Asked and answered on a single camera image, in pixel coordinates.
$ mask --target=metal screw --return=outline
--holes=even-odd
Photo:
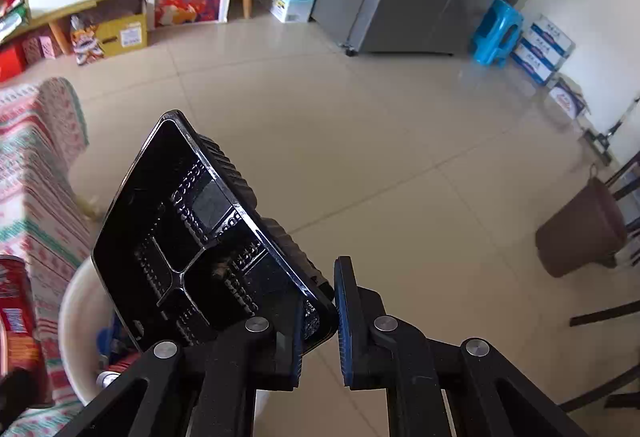
[[[373,326],[379,331],[391,332],[398,328],[398,320],[391,316],[378,316],[373,321]]]
[[[269,328],[269,321],[267,318],[263,318],[262,316],[254,316],[244,322],[244,327],[249,332],[262,332]]]
[[[466,351],[472,356],[482,357],[489,353],[489,343],[484,340],[468,340],[466,342]]]
[[[154,348],[154,354],[160,359],[167,359],[168,357],[175,356],[178,351],[178,346],[173,341],[161,341]]]

